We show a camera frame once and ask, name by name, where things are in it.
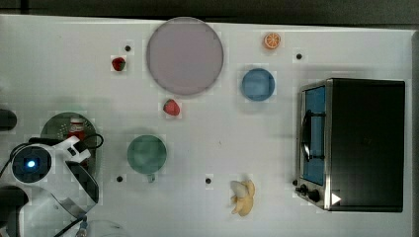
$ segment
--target purple plate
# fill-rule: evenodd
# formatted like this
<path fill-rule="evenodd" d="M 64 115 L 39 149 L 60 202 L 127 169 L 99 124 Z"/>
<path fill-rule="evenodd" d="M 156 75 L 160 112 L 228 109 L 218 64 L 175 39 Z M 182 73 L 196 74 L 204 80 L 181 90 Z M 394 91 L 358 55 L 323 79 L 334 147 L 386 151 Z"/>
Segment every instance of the purple plate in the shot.
<path fill-rule="evenodd" d="M 223 62 L 221 41 L 206 23 L 174 18 L 160 26 L 147 47 L 147 66 L 154 80 L 178 95 L 193 95 L 211 86 Z"/>

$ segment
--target orange slice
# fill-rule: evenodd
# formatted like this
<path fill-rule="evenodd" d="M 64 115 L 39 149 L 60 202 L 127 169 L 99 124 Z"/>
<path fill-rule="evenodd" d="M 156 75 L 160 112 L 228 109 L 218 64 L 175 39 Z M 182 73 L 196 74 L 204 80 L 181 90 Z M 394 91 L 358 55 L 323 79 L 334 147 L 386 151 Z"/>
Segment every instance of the orange slice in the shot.
<path fill-rule="evenodd" d="M 269 33 L 264 38 L 264 46 L 268 49 L 275 49 L 280 45 L 281 37 L 276 33 Z"/>

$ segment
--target round plate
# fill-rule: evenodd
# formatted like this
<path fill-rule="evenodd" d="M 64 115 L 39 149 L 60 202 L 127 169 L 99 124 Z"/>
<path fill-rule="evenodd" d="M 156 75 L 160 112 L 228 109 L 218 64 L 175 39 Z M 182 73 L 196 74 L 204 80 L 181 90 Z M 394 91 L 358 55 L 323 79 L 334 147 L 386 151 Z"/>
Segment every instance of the round plate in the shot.
<path fill-rule="evenodd" d="M 85 117 L 73 112 L 66 112 L 58 114 L 52 117 L 46 124 L 43 126 L 41 132 L 41 138 L 50 138 L 50 139 L 67 139 L 68 130 L 70 129 L 70 120 L 72 117 L 80 117 L 84 119 L 84 133 L 86 136 L 96 133 L 95 126 Z M 98 143 L 97 137 L 89 138 L 85 141 L 86 145 L 89 147 L 94 147 Z M 90 175 L 96 176 L 96 167 L 99 165 L 96 159 L 96 149 L 89 149 L 90 158 L 87 159 L 86 168 Z"/>
<path fill-rule="evenodd" d="M 274 94 L 275 79 L 265 69 L 250 70 L 243 77 L 241 91 L 245 97 L 252 101 L 265 101 Z"/>
<path fill-rule="evenodd" d="M 154 80 L 178 95 L 193 95 L 214 83 L 223 51 L 216 32 L 195 18 L 175 18 L 160 26 L 147 47 Z"/>

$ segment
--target red strawberry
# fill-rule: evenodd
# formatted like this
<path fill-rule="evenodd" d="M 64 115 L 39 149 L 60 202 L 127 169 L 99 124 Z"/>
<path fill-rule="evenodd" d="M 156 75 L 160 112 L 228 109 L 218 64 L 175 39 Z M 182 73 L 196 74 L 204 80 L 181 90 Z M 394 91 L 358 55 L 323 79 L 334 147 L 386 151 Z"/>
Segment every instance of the red strawberry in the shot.
<path fill-rule="evenodd" d="M 174 100 L 170 99 L 164 104 L 163 111 L 170 116 L 178 116 L 181 112 L 181 109 Z"/>
<path fill-rule="evenodd" d="M 112 60 L 112 66 L 116 71 L 122 71 L 126 67 L 126 60 L 123 57 L 117 57 Z"/>

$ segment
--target blue light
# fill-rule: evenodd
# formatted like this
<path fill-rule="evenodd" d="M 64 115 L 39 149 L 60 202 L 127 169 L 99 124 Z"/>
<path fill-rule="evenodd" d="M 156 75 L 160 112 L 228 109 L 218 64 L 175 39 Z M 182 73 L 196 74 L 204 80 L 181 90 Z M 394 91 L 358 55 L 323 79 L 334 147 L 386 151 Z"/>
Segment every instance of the blue light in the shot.
<path fill-rule="evenodd" d="M 29 168 L 33 168 L 33 167 L 35 166 L 35 161 L 30 161 L 30 162 L 28 162 L 27 166 L 28 166 Z"/>

